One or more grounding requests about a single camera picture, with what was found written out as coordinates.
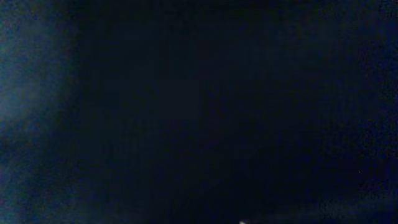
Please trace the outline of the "black t-shirt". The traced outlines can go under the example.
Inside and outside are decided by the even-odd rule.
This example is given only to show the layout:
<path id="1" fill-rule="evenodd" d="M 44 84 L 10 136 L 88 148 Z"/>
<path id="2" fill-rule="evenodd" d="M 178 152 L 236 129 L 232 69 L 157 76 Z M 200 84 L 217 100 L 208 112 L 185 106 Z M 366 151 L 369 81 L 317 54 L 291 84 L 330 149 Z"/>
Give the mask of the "black t-shirt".
<path id="1" fill-rule="evenodd" d="M 396 1 L 2 1 L 2 223 L 396 223 Z"/>

